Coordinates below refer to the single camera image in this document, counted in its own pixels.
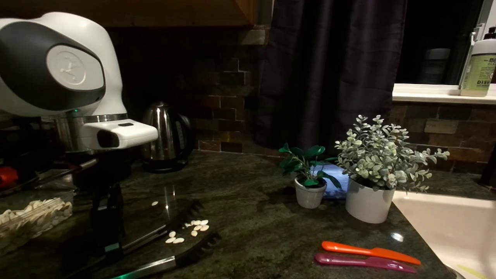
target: black tongs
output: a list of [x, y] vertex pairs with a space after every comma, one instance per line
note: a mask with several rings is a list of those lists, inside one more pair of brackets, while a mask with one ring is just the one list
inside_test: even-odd
[[199, 259], [205, 258], [210, 253], [210, 247], [213, 247], [221, 238], [216, 233], [207, 233], [201, 242], [188, 249], [187, 252], [178, 256], [168, 256], [159, 261], [153, 261], [147, 266], [142, 266], [133, 272], [114, 276], [112, 279], [137, 279], [147, 278], [157, 273], [171, 272], [181, 267], [192, 266]]

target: potted plant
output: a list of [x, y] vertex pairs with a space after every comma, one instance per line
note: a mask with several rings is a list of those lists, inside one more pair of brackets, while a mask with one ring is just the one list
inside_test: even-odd
[[385, 221], [395, 190], [424, 191], [430, 177], [429, 163], [446, 160], [446, 151], [413, 151], [401, 126], [371, 121], [357, 115], [343, 142], [336, 142], [336, 163], [350, 176], [345, 210], [367, 224]]
[[323, 152], [323, 146], [311, 146], [302, 151], [283, 145], [278, 149], [278, 154], [285, 156], [280, 163], [281, 171], [283, 174], [294, 176], [295, 201], [302, 208], [312, 210], [320, 205], [325, 193], [323, 179], [328, 179], [334, 187], [340, 188], [334, 177], [325, 174], [322, 170], [316, 170], [326, 162]]

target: white sink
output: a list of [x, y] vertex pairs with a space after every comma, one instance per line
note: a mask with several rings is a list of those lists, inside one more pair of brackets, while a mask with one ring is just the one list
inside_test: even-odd
[[466, 279], [496, 279], [496, 202], [396, 191], [395, 207]]

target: brick wall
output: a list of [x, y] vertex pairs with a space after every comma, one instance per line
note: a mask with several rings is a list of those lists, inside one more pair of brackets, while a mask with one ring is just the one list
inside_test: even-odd
[[[238, 28], [111, 30], [123, 80], [123, 104], [139, 118], [153, 101], [187, 115], [199, 151], [275, 156], [250, 142], [263, 47], [240, 44]], [[496, 111], [483, 106], [391, 106], [391, 121], [418, 148], [449, 149], [433, 170], [481, 173], [496, 143]]]
[[261, 47], [241, 46], [244, 32], [111, 30], [130, 115], [165, 101], [190, 118], [199, 151], [272, 154], [250, 142]]
[[480, 174], [496, 143], [496, 109], [491, 106], [395, 103], [391, 123], [410, 134], [418, 148], [441, 148], [447, 162], [432, 170]]

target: white flower pot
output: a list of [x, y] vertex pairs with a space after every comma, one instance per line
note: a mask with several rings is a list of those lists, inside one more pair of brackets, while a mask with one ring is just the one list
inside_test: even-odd
[[345, 197], [345, 211], [360, 222], [382, 224], [387, 219], [391, 196], [391, 190], [371, 190], [350, 180]]
[[320, 205], [325, 194], [325, 183], [320, 188], [305, 188], [294, 179], [297, 205], [306, 210], [314, 210]]

